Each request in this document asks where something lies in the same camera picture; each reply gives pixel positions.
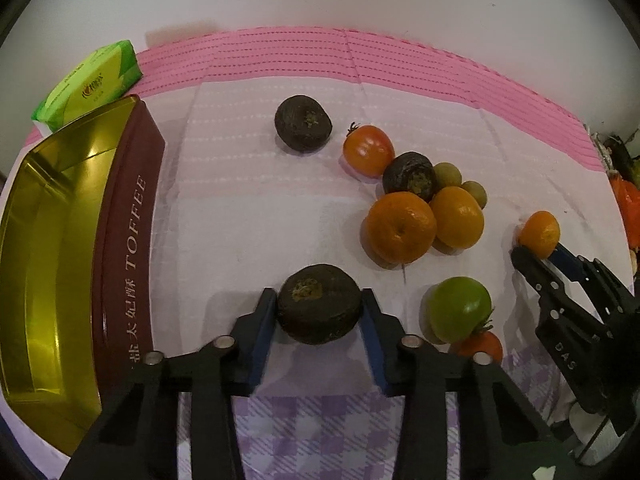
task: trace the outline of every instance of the plaid fabric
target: plaid fabric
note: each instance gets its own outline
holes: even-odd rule
[[[511,354],[503,368],[543,416],[560,374],[542,346]],[[456,395],[447,394],[447,480],[460,478]],[[404,398],[379,392],[330,397],[234,398],[247,480],[383,480],[392,477]],[[190,399],[180,406],[180,478],[190,478]]]

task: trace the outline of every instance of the green tissue package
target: green tissue package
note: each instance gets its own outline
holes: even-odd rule
[[[31,119],[44,137],[74,119],[115,101],[142,77],[129,40],[92,52],[35,109]]]

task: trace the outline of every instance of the pink tablecloth border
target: pink tablecloth border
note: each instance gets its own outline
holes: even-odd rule
[[[334,28],[254,28],[158,46],[138,61],[144,77],[132,91],[142,97],[264,76],[372,83],[482,108],[603,171],[582,123],[564,108],[472,60],[409,41]],[[34,130],[27,142],[39,138]]]

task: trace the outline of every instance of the metal rivet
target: metal rivet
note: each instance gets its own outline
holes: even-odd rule
[[[407,348],[420,348],[422,343],[424,343],[424,339],[419,335],[408,334],[404,336],[400,342],[402,343],[402,346],[406,346]]]
[[[482,366],[490,365],[492,362],[494,362],[494,358],[492,358],[486,352],[476,352],[473,356],[473,360]]]
[[[157,365],[164,359],[164,354],[158,350],[153,350],[145,355],[145,365]]]
[[[231,348],[236,340],[230,335],[221,335],[213,340],[213,346],[220,349]]]

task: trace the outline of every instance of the plastic bag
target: plastic bag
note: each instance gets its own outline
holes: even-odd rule
[[[629,248],[637,249],[640,247],[640,191],[619,175],[612,177],[610,184],[620,208]]]

